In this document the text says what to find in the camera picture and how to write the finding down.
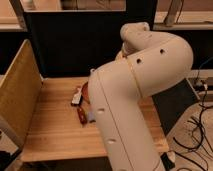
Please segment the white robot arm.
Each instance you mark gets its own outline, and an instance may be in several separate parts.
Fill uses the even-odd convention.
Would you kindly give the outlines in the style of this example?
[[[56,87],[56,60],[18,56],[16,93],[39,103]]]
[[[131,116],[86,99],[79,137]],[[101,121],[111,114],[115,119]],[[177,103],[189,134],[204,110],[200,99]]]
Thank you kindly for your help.
[[[123,57],[89,77],[91,108],[113,171],[165,171],[138,102],[182,81],[193,64],[192,48],[145,22],[123,25],[120,35]]]

